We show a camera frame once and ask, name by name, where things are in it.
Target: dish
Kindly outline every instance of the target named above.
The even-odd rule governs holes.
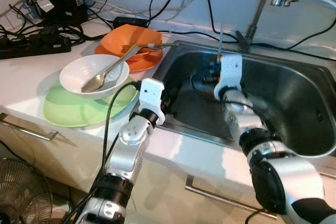
[[[130,68],[125,62],[107,74],[103,86],[97,91],[84,93],[81,92],[81,88],[100,70],[117,60],[119,57],[106,54],[81,57],[63,68],[59,81],[66,90],[83,98],[96,100],[109,97],[126,80],[130,72]]]
[[[149,28],[123,25],[106,34],[100,43],[102,47],[110,51],[112,55],[121,57],[124,54],[122,48],[123,45],[159,44],[162,43],[162,34]],[[129,62],[144,59],[148,54],[149,52],[136,54],[129,60]]]
[[[128,77],[124,83],[133,81]],[[135,88],[126,87],[116,98],[111,117],[125,109],[137,96]],[[84,127],[105,121],[109,104],[114,95],[103,100],[80,97],[64,89],[57,81],[48,91],[43,114],[45,119],[56,126]]]
[[[96,54],[111,54],[110,51],[106,50],[102,45],[99,45],[95,49]],[[129,61],[127,60],[126,62],[128,63],[130,67],[130,71],[142,71],[142,70],[148,70],[153,67],[155,67],[160,61],[162,60],[163,57],[163,51],[158,51],[158,52],[151,52],[148,53],[143,59],[138,60],[138,61]]]

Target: orange bowl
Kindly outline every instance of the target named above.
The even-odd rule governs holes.
[[[162,34],[152,29],[131,25],[123,25],[112,30],[100,42],[103,48],[119,57],[124,54],[123,45],[148,43],[162,43]],[[148,54],[149,52],[136,54],[129,61],[141,60]]]

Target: power adapter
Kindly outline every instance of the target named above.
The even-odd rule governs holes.
[[[114,28],[117,28],[122,25],[133,25],[140,27],[148,27],[147,20],[143,18],[127,18],[127,17],[116,17],[113,21],[109,21],[113,24]]]

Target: cabinet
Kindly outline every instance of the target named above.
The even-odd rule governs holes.
[[[144,160],[132,195],[137,213],[162,224],[243,224],[252,213],[231,205],[218,202],[184,189],[188,174],[179,168]],[[325,199],[336,207],[336,180],[322,177]],[[193,186],[236,201],[260,208],[254,190],[229,180],[209,181],[195,177]],[[250,224],[283,224],[281,218],[270,219],[261,215],[253,217]]]
[[[5,119],[26,129],[47,134],[50,129],[12,116]],[[17,155],[54,180],[88,192],[100,168],[101,141],[88,143],[64,132],[50,142],[0,125],[0,139]]]

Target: white bowl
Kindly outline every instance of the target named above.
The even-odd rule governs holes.
[[[98,100],[115,93],[127,78],[130,68],[126,62],[110,71],[105,78],[104,85],[96,92],[83,93],[83,85],[95,76],[104,67],[113,64],[119,59],[113,55],[89,55],[74,60],[63,68],[59,81],[63,88],[83,98]]]

